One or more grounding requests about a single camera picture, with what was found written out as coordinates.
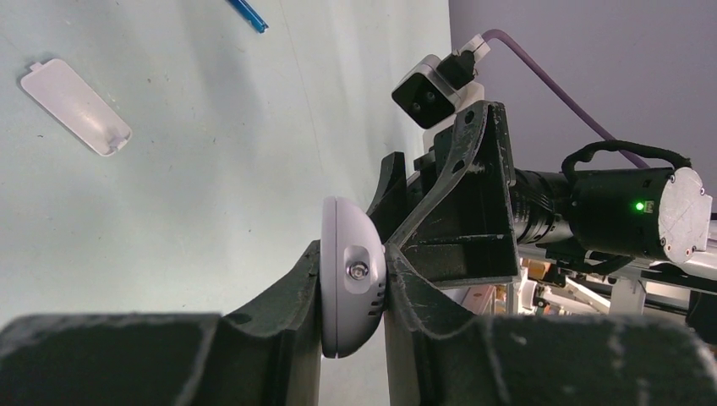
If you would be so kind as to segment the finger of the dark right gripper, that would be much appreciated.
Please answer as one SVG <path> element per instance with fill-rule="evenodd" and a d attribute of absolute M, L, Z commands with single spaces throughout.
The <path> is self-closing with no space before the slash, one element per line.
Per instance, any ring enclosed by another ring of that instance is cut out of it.
<path fill-rule="evenodd" d="M 506 109 L 477 101 L 434 138 L 437 179 L 391 236 L 440 288 L 510 283 L 519 273 Z"/>
<path fill-rule="evenodd" d="M 388 241 L 402 225 L 418 199 L 418 174 L 407 175 L 405 154 L 395 151 L 380 163 L 380 176 L 366 214 L 381 241 Z"/>

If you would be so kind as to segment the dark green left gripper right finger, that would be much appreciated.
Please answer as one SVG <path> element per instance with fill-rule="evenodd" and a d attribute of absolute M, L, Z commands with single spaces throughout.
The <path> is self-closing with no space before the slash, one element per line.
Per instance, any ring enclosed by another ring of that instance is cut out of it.
<path fill-rule="evenodd" d="M 476 315 L 386 247 L 394 405 L 713 405 L 716 363 L 646 315 Z"/>

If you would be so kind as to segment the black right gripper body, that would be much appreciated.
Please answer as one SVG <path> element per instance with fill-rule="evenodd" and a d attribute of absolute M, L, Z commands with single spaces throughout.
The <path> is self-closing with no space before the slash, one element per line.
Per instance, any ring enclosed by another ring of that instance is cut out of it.
<path fill-rule="evenodd" d="M 558 173 L 515 170 L 510 188 L 517 237 L 570 270 L 608 275 L 635 260 L 681 264 L 707 248 L 712 200 L 688 160 L 674 152 L 628 144 L 665 167 L 579 171 L 618 143 L 587 145 Z"/>

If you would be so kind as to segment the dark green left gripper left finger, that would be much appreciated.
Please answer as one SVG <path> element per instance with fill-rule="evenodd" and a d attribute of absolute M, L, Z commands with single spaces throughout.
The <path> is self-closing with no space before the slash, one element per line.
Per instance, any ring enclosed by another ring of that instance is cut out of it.
<path fill-rule="evenodd" d="M 319 244 L 239 309 L 44 314 L 1 332 L 4 405 L 315 405 Z"/>

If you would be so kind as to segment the white remote control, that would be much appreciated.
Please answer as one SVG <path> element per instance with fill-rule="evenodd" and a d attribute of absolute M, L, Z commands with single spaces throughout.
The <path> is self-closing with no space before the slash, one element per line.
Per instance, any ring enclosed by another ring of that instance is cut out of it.
<path fill-rule="evenodd" d="M 323 355 L 354 354 L 379 326 L 386 298 L 386 258 L 369 216 L 346 198 L 324 199 L 320 236 Z"/>

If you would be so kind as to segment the white battery cover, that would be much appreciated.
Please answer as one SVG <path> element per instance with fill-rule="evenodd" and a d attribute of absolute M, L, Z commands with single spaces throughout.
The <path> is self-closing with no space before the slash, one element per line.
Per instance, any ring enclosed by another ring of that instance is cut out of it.
<path fill-rule="evenodd" d="M 34 63 L 20 87 L 86 147 L 112 156 L 133 136 L 129 125 L 59 58 Z"/>

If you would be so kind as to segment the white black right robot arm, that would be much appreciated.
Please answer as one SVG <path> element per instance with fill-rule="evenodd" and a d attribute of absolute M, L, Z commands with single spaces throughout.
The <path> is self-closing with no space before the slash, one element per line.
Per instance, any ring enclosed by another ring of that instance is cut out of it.
<path fill-rule="evenodd" d="M 401 152 L 385 156 L 368 213 L 381 240 L 441 288 L 515 282 L 526 258 L 547 263 L 548 285 L 608 280 L 618 311 L 625 280 L 716 292 L 716 215 L 687 158 L 599 141 L 558 173 L 518 169 L 499 102 L 460 112 L 413 173 Z"/>

